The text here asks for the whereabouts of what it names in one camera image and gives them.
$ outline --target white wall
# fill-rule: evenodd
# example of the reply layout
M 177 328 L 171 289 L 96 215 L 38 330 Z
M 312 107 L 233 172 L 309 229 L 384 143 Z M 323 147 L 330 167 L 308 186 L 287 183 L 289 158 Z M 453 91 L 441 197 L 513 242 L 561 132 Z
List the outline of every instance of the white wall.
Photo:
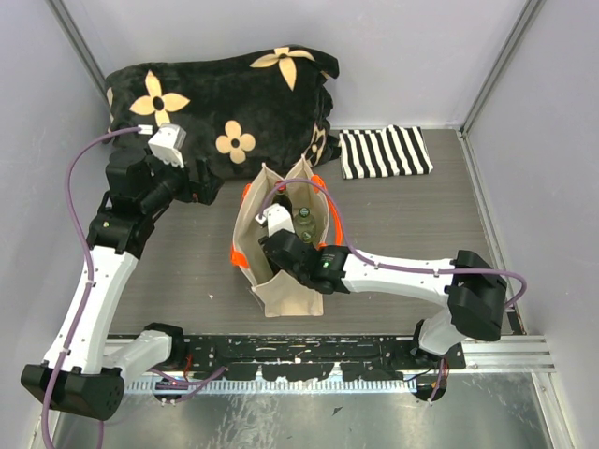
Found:
M 546 2 L 471 140 L 521 301 L 545 334 L 570 409 L 597 447 L 599 3 Z
M 65 0 L 105 74 L 299 43 L 338 57 L 337 125 L 462 124 L 524 0 Z
M 20 384 L 39 363 L 75 290 L 82 257 L 62 196 L 67 161 L 108 126 L 107 109 L 39 0 L 0 15 L 0 447 L 25 447 L 39 406 Z M 76 206 L 89 221 L 107 149 L 81 161 Z

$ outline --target black mounting plate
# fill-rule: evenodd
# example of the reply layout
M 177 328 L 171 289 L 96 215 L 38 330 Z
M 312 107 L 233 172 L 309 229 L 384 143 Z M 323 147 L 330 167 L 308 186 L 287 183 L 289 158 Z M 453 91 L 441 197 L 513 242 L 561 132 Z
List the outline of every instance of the black mounting plate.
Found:
M 110 339 L 135 337 L 109 336 Z M 347 382 L 402 380 L 402 371 L 436 368 L 436 363 L 416 361 L 410 354 L 412 339 L 399 336 L 188 335 L 184 338 L 187 353 L 192 356 L 189 377 L 196 379 L 204 379 L 223 366 L 227 367 L 224 376 L 229 380 L 251 381 L 261 367 L 262 377 L 267 381 L 284 377 L 289 382 L 326 379 L 335 363 L 340 364 L 343 380 Z M 460 344 L 449 350 L 446 360 L 451 369 L 466 368 Z M 183 370 L 184 366 L 182 363 L 178 369 Z

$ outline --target wooden floor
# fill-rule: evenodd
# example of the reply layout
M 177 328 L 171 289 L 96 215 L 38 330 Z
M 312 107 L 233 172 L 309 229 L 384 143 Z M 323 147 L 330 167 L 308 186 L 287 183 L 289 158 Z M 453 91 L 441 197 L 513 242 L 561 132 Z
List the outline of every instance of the wooden floor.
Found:
M 449 130 L 424 131 L 428 176 L 344 181 L 339 161 L 315 170 L 327 183 L 358 248 L 438 259 L 460 249 L 490 261 L 460 143 Z M 185 333 L 396 333 L 410 335 L 437 307 L 387 294 L 325 297 L 321 317 L 265 318 L 249 283 L 229 263 L 246 181 L 226 183 L 212 206 L 176 203 L 157 228 L 124 290 L 110 333 L 139 333 L 157 321 Z M 504 324 L 504 333 L 510 333 Z

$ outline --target orange bag handle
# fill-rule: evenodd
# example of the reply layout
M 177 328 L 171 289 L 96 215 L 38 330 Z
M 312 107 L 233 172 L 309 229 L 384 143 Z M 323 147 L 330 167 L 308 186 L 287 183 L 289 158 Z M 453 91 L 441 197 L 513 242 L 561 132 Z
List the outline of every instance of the orange bag handle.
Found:
M 325 184 L 325 181 L 322 178 L 320 178 L 318 175 L 313 175 L 312 181 L 316 182 L 323 189 L 327 190 L 327 185 Z M 329 203 L 330 213 L 332 214 L 333 221 L 335 222 L 335 245 L 341 246 L 343 244 L 343 230 L 341 228 L 341 222 L 339 221 L 339 213 L 335 209 L 335 206 L 333 205 L 333 203 L 331 203 L 328 198 L 327 198 L 327 202 Z M 327 246 L 327 244 L 321 243 L 318 246 L 318 248 L 322 248 L 324 246 Z
M 243 202 L 243 200 L 245 199 L 245 196 L 247 195 L 248 191 L 250 190 L 250 187 L 252 187 L 252 183 L 246 184 L 245 187 L 243 187 L 243 193 L 241 194 L 241 202 Z M 245 258 L 245 256 L 242 253 L 240 253 L 239 251 L 236 251 L 232 244 L 231 244 L 230 259 L 231 259 L 231 264 L 233 265 L 233 267 L 242 267 L 242 268 L 250 267 L 250 264 L 247 263 L 247 259 Z

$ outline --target cable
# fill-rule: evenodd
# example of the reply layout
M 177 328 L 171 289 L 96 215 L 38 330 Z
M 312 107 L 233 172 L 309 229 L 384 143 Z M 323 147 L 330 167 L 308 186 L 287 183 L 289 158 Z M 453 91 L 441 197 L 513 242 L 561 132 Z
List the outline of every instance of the cable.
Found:
M 390 264 L 376 264 L 372 259 L 370 259 L 369 257 L 366 257 L 364 255 L 362 255 L 357 249 L 356 247 L 353 245 L 353 243 L 348 239 L 347 237 L 347 229 L 345 228 L 345 221 L 343 219 L 343 216 L 341 214 L 341 210 L 339 209 L 339 207 L 337 206 L 337 203 L 335 202 L 335 200 L 333 199 L 333 197 L 330 195 L 329 192 L 327 192 L 327 190 L 325 188 L 323 188 L 322 186 L 320 186 L 318 183 L 314 182 L 314 181 L 310 181 L 310 180 L 302 180 L 302 179 L 292 179 L 292 180 L 285 180 L 285 181 L 281 181 L 277 187 L 274 187 L 270 190 L 270 192 L 266 195 L 266 197 L 264 198 L 264 200 L 262 201 L 262 204 L 260 205 L 260 209 L 258 210 L 258 214 L 260 216 L 263 215 L 264 209 L 270 205 L 272 203 L 272 199 L 274 198 L 274 194 L 276 192 L 276 190 L 279 187 L 282 187 L 284 185 L 287 184 L 291 184 L 293 182 L 304 182 L 306 184 L 310 184 L 313 187 L 317 188 L 318 190 L 320 190 L 323 194 L 325 194 L 325 196 L 327 197 L 327 199 L 330 201 L 330 204 L 333 206 L 334 209 L 336 209 L 337 214 L 339 216 L 339 223 L 341 225 L 341 229 L 343 231 L 343 235 L 345 236 L 345 244 L 347 245 L 347 248 L 349 249 L 349 251 L 351 252 L 351 254 L 353 254 L 355 257 L 357 257 L 360 261 L 364 262 L 365 264 L 371 265 L 373 267 L 379 267 L 379 268 L 383 268 L 383 269 L 391 269 L 394 271 L 402 271 L 405 273 L 413 273 L 413 274 L 432 274 L 435 276 L 438 275 L 446 275 L 446 274 L 451 274 L 451 275 L 455 275 L 455 274 L 489 274 L 489 275 L 494 275 L 494 276 L 504 276 L 506 278 L 514 278 L 516 280 L 518 280 L 520 282 L 520 289 L 519 291 L 507 302 L 505 302 L 504 307 L 510 308 L 512 307 L 526 292 L 527 288 L 528 288 L 528 284 L 526 282 L 526 280 L 524 279 L 523 276 L 521 276 L 520 274 L 517 274 L 513 271 L 507 271 L 504 269 L 494 269 L 494 268 L 445 268 L 445 269 L 438 269 L 438 270 L 434 270 L 434 269 L 429 269 L 429 268 L 412 268 L 412 267 L 402 267 L 402 266 L 398 266 L 398 265 L 390 265 Z
M 414 376 L 412 376 L 410 379 L 403 379 L 405 382 L 410 382 L 413 381 L 414 379 L 417 379 L 420 376 L 424 376 L 425 374 L 428 374 L 429 372 L 431 372 L 432 368 L 427 369 L 424 372 L 419 372 L 418 374 L 415 374 Z
M 188 355 L 187 356 L 187 365 L 185 365 L 185 369 L 183 370 L 183 378 L 189 382 L 189 379 L 187 379 L 187 373 L 189 372 L 189 370 L 191 369 L 191 364 L 192 364 L 192 355 Z
M 159 376 L 162 376 L 163 378 L 167 379 L 169 382 L 171 382 L 172 384 L 176 384 L 176 385 L 181 385 L 181 386 L 196 386 L 197 388 L 195 390 L 193 390 L 190 393 L 187 393 L 184 396 L 181 396 L 178 399 L 175 399 L 175 403 L 179 403 L 179 402 L 183 402 L 184 400 L 188 400 L 191 399 L 193 396 L 195 396 L 197 394 L 197 392 L 199 390 L 201 390 L 202 388 L 204 388 L 210 381 L 213 381 L 214 379 L 218 378 L 221 376 L 221 374 L 223 374 L 226 371 L 226 367 L 221 367 L 219 369 L 217 369 L 215 372 L 213 372 L 210 376 L 208 376 L 206 379 L 203 379 L 201 381 L 191 381 L 191 382 L 187 382 L 187 381 L 180 381 L 179 379 L 176 379 L 172 376 L 169 376 L 168 374 L 166 374 L 163 371 L 160 371 L 158 369 L 150 369 L 150 372 L 152 374 L 158 374 Z
M 431 397 L 429 398 L 429 404 L 432 404 L 432 402 L 434 401 L 434 397 L 437 396 L 437 391 L 439 391 L 439 388 L 441 387 L 441 381 L 443 380 L 445 365 L 446 360 L 445 358 L 442 358 L 439 361 L 439 374 L 437 375 L 437 382 L 435 382 L 434 388 L 432 389 Z
M 48 381 L 48 386 L 46 387 L 46 393 L 44 394 L 43 406 L 41 409 L 41 432 L 42 439 L 47 449 L 55 449 L 52 444 L 52 438 L 50 435 L 50 426 L 49 426 L 49 414 L 50 414 L 50 405 L 52 399 L 52 393 L 54 391 L 54 387 L 56 386 L 56 380 L 58 379 L 58 374 L 60 373 L 63 364 L 65 363 L 66 354 L 68 353 L 68 348 L 73 341 L 73 337 L 75 336 L 75 332 L 77 331 L 77 326 L 79 325 L 79 321 L 83 312 L 85 311 L 85 306 L 87 305 L 87 300 L 89 299 L 90 293 L 92 292 L 92 287 L 94 286 L 94 261 L 92 260 L 92 254 L 90 252 L 89 247 L 87 246 L 87 241 L 85 240 L 85 235 L 83 234 L 83 229 L 81 228 L 81 223 L 79 221 L 79 217 L 75 212 L 75 206 L 73 205 L 73 195 L 71 194 L 71 174 L 73 173 L 73 168 L 80 160 L 80 158 L 88 152 L 92 147 L 97 145 L 98 143 L 120 136 L 122 134 L 129 133 L 137 133 L 141 128 L 135 126 L 132 128 L 124 128 L 119 129 L 118 131 L 113 131 L 111 133 L 107 133 L 104 136 L 100 136 L 99 138 L 95 138 L 87 146 L 81 150 L 79 154 L 77 154 L 73 160 L 70 162 L 68 167 L 66 168 L 65 175 L 65 200 L 66 200 L 66 208 L 68 209 L 68 214 L 70 216 L 71 222 L 73 226 L 75 226 L 75 232 L 77 233 L 77 237 L 79 238 L 79 242 L 81 248 L 83 249 L 83 257 L 85 258 L 85 265 L 87 266 L 87 283 L 85 284 L 85 288 L 83 289 L 83 296 L 81 297 L 81 303 L 77 308 L 77 313 L 75 313 L 75 317 L 73 318 L 73 322 L 71 323 L 71 327 L 66 333 L 65 337 L 65 346 L 63 351 L 58 355 L 56 359 L 56 365 L 54 365 L 54 369 L 52 370 L 50 380 Z M 100 434 L 98 438 L 98 449 L 102 447 L 102 442 L 104 440 L 104 423 L 100 421 Z
M 443 375 L 444 375 L 445 380 L 447 382 L 447 379 L 449 378 L 449 362 L 447 361 L 447 359 L 445 359 L 445 361 L 446 362 L 445 362 L 445 369 L 444 369 Z

